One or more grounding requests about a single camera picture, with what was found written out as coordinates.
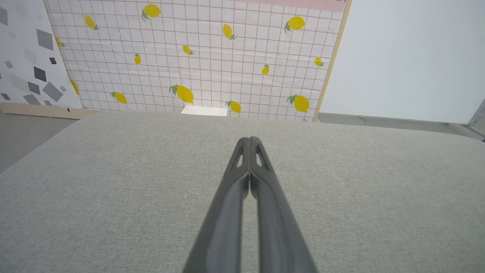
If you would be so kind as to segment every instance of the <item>wooden frame edge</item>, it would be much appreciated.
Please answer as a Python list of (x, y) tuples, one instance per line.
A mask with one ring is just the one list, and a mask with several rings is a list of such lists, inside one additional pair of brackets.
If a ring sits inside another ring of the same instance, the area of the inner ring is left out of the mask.
[(312, 122), (316, 122), (318, 119), (318, 114), (320, 113), (320, 107), (322, 106), (322, 102), (323, 102), (323, 96), (325, 95), (325, 91), (327, 89), (328, 80), (330, 79), (330, 74), (332, 74), (333, 64), (337, 57), (337, 52), (339, 51), (340, 41), (342, 40), (343, 31), (345, 29), (345, 24), (347, 23), (347, 17), (349, 16), (351, 5), (352, 5), (352, 0), (347, 0), (347, 5), (345, 6), (345, 11), (343, 12), (342, 24), (340, 25), (339, 34), (337, 35), (335, 47), (332, 52), (332, 58), (330, 59), (328, 71), (327, 71), (327, 74), (325, 75), (325, 82), (323, 83), (322, 92), (320, 93), (320, 98), (318, 99), (317, 108), (315, 109), (315, 115), (313, 116)]
[(88, 109), (63, 108), (59, 106), (32, 105), (0, 102), (0, 112), (5, 114), (40, 116), (64, 119), (82, 119), (101, 112)]

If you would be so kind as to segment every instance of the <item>gray upholstered table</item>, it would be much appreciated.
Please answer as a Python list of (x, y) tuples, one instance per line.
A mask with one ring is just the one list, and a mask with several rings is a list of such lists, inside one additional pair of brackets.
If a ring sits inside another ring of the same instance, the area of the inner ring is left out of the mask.
[[(321, 272), (483, 272), (485, 144), (157, 113), (82, 119), (0, 174), (0, 272), (181, 271), (228, 159), (258, 136)], [(244, 201), (242, 271), (258, 271)]]

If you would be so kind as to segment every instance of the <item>white wall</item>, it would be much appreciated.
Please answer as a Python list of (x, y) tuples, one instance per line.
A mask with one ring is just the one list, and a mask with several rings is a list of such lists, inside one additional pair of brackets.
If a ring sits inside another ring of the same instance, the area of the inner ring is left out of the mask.
[(320, 112), (468, 123), (485, 99), (485, 1), (354, 0)]

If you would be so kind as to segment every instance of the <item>grid pattern backdrop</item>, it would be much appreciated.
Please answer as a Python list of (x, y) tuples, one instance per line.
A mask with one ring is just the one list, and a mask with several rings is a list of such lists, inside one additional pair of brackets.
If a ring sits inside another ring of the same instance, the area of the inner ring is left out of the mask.
[[(314, 116), (343, 16), (228, 0), (44, 2), (85, 108), (179, 113), (192, 103), (170, 92), (178, 85), (179, 96), (180, 86), (193, 93), (193, 105), (232, 101), (241, 110), (230, 107), (231, 116), (297, 121)], [(149, 3), (162, 11), (158, 17), (141, 16)], [(293, 17), (304, 27), (285, 31)], [(235, 39), (224, 35), (225, 24)], [(296, 110), (301, 101), (290, 104), (293, 95), (307, 99), (306, 112)]]

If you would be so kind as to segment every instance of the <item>pink border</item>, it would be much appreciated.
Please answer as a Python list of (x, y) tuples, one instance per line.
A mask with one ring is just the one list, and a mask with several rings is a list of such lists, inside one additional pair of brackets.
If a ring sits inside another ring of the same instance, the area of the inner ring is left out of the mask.
[(344, 12), (347, 0), (249, 0), (246, 2)]

